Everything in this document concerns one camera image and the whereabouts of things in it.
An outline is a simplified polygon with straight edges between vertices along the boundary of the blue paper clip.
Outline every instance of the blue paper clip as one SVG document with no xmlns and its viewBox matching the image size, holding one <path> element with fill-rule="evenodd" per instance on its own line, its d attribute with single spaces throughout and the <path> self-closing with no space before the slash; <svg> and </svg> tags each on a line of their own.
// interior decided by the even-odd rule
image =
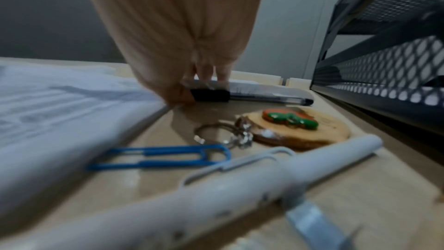
<svg viewBox="0 0 444 250">
<path fill-rule="evenodd" d="M 225 155 L 223 161 L 210 161 L 208 150 L 219 150 Z M 136 163 L 93 163 L 87 167 L 88 170 L 114 170 L 114 169 L 138 169 L 138 168 L 171 168 L 171 167 L 193 167 L 209 166 L 231 160 L 230 150 L 221 144 L 195 145 L 180 147 L 147 147 L 147 148 L 117 148 L 105 153 L 111 155 L 137 155 L 160 156 L 171 154 L 198 153 L 200 158 L 196 160 L 143 160 Z"/>
</svg>

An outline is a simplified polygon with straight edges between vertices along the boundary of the desk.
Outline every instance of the desk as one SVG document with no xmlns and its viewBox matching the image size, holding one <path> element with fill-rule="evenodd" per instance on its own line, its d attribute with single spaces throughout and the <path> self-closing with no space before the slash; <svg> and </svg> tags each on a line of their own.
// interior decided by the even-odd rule
<svg viewBox="0 0 444 250">
<path fill-rule="evenodd" d="M 313 107 L 346 122 L 352 137 L 365 134 L 369 126 L 365 127 L 359 117 L 317 94 L 314 96 Z M 194 144 L 192 129 L 199 124 L 234 121 L 237 114 L 271 106 L 232 101 L 177 107 L 136 136 L 129 146 Z M 232 153 L 233 157 L 240 157 L 265 148 L 254 143 L 247 150 L 234 149 Z M 434 172 L 441 171 L 434 167 Z M 175 189 L 178 181 L 191 171 L 79 171 L 9 214 L 2 220 L 0 234 L 6 237 L 26 230 L 46 229 L 143 200 Z M 443 177 L 444 173 L 441 173 L 435 180 L 439 182 Z M 359 250 L 442 249 L 444 232 L 440 230 L 444 212 L 442 204 L 437 203 L 441 194 L 437 185 L 407 165 L 399 155 L 384 148 L 377 152 L 377 156 L 311 187 L 307 196 L 345 233 L 356 232 L 355 243 Z M 192 242 L 185 249 L 234 249 L 257 241 L 263 249 L 306 249 L 277 204 L 240 218 Z"/>
</svg>

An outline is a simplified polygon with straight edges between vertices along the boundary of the metal mesh organizer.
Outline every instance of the metal mesh organizer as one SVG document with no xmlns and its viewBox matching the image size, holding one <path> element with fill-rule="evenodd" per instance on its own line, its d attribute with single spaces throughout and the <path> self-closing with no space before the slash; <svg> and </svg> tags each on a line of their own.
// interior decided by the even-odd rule
<svg viewBox="0 0 444 250">
<path fill-rule="evenodd" d="M 340 34 L 377 34 L 410 19 L 437 0 L 373 0 Z"/>
<path fill-rule="evenodd" d="M 442 4 L 319 62 L 312 89 L 444 134 Z"/>
</svg>

